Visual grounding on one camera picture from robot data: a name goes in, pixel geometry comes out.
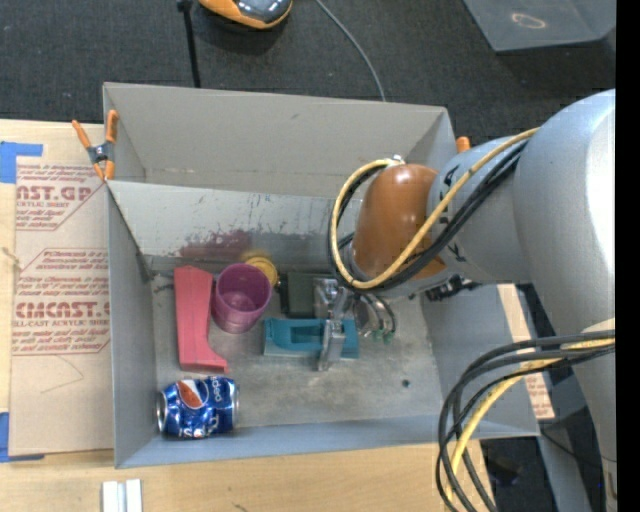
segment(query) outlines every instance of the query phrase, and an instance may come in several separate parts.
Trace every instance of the teal plastic part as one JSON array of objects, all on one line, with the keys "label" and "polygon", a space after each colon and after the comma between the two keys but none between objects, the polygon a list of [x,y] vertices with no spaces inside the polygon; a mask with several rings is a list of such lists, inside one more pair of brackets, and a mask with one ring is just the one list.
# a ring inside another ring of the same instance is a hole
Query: teal plastic part
[{"label": "teal plastic part", "polygon": [[[265,355],[319,355],[322,351],[324,323],[325,320],[321,318],[266,318]],[[346,334],[342,357],[357,359],[360,347],[356,323],[349,318],[342,321],[342,326]]]}]

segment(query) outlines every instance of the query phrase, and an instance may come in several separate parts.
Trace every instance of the pink foam piece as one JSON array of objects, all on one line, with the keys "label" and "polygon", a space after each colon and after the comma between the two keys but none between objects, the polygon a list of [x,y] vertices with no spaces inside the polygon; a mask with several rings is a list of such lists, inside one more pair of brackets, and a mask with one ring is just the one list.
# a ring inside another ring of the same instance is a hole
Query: pink foam piece
[{"label": "pink foam piece", "polygon": [[209,346],[213,274],[186,265],[174,269],[173,279],[180,368],[226,373],[226,359]]}]

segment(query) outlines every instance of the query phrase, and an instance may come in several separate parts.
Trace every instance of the black floor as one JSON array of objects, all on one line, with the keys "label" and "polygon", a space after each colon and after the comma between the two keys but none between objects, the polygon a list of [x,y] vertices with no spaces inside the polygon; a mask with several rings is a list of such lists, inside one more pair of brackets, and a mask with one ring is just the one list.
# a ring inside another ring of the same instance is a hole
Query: black floor
[{"label": "black floor", "polygon": [[[337,24],[314,0],[294,1],[287,22],[269,32],[229,30],[196,2],[202,87],[380,101]],[[473,144],[538,126],[616,86],[615,38],[497,54],[462,0],[324,4],[365,52],[387,101],[444,106],[454,133]],[[174,0],[3,0],[0,117],[102,122],[103,82],[193,86],[187,48]],[[519,468],[515,480],[496,473],[502,512],[554,510],[535,440],[484,447]]]}]

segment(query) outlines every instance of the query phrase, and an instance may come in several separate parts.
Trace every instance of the purple cup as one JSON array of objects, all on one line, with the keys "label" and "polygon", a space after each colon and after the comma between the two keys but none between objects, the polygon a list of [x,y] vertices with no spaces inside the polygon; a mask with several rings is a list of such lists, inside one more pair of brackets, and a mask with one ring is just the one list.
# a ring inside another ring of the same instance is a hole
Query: purple cup
[{"label": "purple cup", "polygon": [[229,265],[216,280],[211,316],[225,332],[247,332],[267,308],[272,289],[269,278],[259,268],[246,263]]}]

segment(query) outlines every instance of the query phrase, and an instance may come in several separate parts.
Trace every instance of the soda can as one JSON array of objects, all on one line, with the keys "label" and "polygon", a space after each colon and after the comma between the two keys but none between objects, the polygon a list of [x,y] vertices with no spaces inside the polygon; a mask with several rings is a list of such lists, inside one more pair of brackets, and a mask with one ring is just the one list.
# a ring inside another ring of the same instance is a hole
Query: soda can
[{"label": "soda can", "polygon": [[227,377],[179,380],[156,399],[160,432],[172,437],[200,439],[228,432],[238,415],[238,389]]}]

